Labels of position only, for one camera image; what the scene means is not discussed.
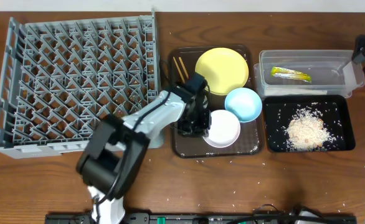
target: dish rack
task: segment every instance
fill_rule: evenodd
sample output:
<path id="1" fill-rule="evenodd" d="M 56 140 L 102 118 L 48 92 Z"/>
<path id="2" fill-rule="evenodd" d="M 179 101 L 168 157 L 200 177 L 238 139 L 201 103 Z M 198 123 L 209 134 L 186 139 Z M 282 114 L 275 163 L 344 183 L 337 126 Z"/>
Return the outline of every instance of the dish rack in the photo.
<path id="1" fill-rule="evenodd" d="M 0 78 L 0 152 L 15 159 L 82 151 L 99 121 L 160 89 L 151 16 L 20 24 L 11 18 Z"/>

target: yellow packet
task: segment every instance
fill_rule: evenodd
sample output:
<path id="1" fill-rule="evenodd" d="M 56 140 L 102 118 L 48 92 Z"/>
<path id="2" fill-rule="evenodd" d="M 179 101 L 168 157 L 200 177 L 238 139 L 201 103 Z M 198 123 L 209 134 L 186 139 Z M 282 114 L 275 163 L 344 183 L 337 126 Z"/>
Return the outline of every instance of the yellow packet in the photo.
<path id="1" fill-rule="evenodd" d="M 290 70 L 287 68 L 273 67 L 271 69 L 271 76 L 277 78 L 287 78 L 292 80 L 301 80 L 304 82 L 311 83 L 311 76 L 303 72 Z"/>

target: light blue bowl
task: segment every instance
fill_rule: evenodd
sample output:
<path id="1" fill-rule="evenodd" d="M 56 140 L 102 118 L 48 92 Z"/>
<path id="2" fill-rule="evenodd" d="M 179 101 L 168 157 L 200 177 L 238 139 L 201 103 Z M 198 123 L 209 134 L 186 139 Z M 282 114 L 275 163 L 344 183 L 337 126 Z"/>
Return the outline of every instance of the light blue bowl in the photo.
<path id="1" fill-rule="evenodd" d="M 224 106 L 241 123 L 255 120 L 262 112 L 262 100 L 256 92 L 248 88 L 232 90 L 225 98 Z"/>

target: pile of crumbs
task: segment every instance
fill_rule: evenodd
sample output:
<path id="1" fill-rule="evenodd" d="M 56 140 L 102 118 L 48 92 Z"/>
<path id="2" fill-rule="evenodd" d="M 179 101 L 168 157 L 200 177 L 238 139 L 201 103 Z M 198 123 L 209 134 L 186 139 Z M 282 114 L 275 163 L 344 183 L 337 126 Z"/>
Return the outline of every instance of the pile of crumbs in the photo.
<path id="1" fill-rule="evenodd" d="M 336 140 L 332 137 L 326 128 L 324 122 L 319 119 L 323 114 L 315 109 L 311 111 L 310 107 L 297 109 L 296 114 L 285 130 L 289 135 L 287 146 L 291 150 L 308 151 L 312 149 L 326 150 L 322 147 L 325 141 L 333 142 Z"/>

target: clear plastic container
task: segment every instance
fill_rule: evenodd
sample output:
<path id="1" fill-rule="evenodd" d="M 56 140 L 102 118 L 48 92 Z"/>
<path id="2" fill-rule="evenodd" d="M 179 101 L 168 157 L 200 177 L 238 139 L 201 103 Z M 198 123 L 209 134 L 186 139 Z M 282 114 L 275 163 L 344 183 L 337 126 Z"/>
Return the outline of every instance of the clear plastic container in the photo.
<path id="1" fill-rule="evenodd" d="M 278 95 L 342 95 L 346 98 L 365 85 L 361 65 L 351 62 L 352 50 L 264 50 L 257 69 L 261 97 Z M 311 76 L 311 83 L 271 76 L 282 67 Z"/>

